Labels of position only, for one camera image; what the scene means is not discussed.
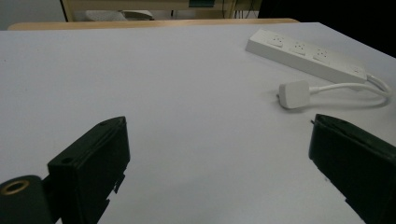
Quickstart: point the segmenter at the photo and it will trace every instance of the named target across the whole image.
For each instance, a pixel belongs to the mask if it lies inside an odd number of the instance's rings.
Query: plug
[[[307,81],[296,81],[279,86],[279,103],[287,109],[309,105],[309,84]]]

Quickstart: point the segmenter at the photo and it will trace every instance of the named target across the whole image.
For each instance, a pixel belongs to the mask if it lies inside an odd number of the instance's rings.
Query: black plastic bracket
[[[53,158],[43,180],[25,175],[1,184],[1,223],[97,223],[129,161],[125,117],[105,120]]]
[[[396,223],[396,147],[341,119],[317,114],[309,158],[368,224]]]

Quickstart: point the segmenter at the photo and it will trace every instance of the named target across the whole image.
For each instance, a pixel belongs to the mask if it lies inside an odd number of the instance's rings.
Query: white tabletop
[[[245,51],[266,28],[361,60],[396,89],[396,60],[316,22],[0,32],[0,182],[125,116],[132,160],[100,223],[363,223],[308,158],[311,119],[396,145],[396,103],[328,91],[285,110],[278,85],[329,82]]]

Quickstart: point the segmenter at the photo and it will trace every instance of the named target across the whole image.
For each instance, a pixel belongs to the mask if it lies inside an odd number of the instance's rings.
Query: white plug
[[[342,88],[351,88],[356,90],[367,90],[375,94],[381,95],[385,98],[392,96],[392,88],[381,79],[367,75],[369,82],[376,85],[378,89],[373,88],[366,84],[360,83],[338,83],[324,87],[309,87],[307,81],[295,81],[279,86],[279,103],[287,109],[295,109],[298,107],[309,105],[309,97],[311,94],[318,93],[321,91],[331,91]]]
[[[296,81],[279,86],[280,105],[287,109],[294,109],[309,104],[309,84],[307,81]]]

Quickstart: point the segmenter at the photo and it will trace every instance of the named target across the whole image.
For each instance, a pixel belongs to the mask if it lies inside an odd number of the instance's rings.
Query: power strip
[[[361,62],[272,31],[257,31],[248,40],[246,50],[333,83],[367,81]]]

